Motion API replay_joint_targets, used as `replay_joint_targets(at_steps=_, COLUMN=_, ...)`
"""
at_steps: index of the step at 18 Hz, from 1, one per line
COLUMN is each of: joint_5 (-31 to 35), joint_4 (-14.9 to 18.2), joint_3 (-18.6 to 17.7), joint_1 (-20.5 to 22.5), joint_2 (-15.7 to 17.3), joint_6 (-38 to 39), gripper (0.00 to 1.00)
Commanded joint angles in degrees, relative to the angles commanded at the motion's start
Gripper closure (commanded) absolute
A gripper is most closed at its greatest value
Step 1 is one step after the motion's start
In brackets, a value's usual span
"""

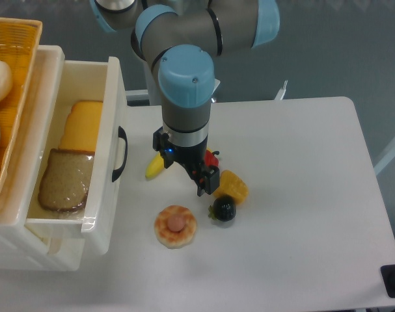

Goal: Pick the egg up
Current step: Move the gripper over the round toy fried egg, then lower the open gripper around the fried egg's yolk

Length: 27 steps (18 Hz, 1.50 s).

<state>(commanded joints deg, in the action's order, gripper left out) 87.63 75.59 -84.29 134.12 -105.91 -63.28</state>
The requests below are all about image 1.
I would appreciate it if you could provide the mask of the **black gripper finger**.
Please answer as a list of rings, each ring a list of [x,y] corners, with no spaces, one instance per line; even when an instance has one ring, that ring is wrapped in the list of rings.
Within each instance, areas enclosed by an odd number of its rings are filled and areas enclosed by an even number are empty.
[[[201,163],[193,170],[193,181],[197,185],[197,196],[213,194],[220,185],[220,170],[217,166]]]

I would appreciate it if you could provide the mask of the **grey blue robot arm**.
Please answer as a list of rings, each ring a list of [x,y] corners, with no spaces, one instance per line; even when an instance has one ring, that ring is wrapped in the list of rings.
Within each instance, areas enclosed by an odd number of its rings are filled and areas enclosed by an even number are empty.
[[[213,58],[266,44],[276,38],[276,1],[207,1],[205,8],[179,14],[162,1],[92,1],[106,31],[132,28],[131,43],[146,62],[159,94],[162,125],[153,148],[165,167],[178,163],[198,194],[215,192],[220,173],[205,163],[212,97]]]

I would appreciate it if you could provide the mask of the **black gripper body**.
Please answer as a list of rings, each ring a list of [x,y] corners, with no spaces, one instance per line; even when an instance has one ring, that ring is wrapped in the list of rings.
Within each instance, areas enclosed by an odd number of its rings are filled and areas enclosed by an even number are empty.
[[[164,167],[168,168],[173,163],[180,164],[187,172],[189,177],[195,182],[204,181],[206,165],[204,156],[206,153],[208,138],[190,147],[176,145],[169,141],[169,134],[160,127],[153,134],[153,149],[158,152],[164,162]]]

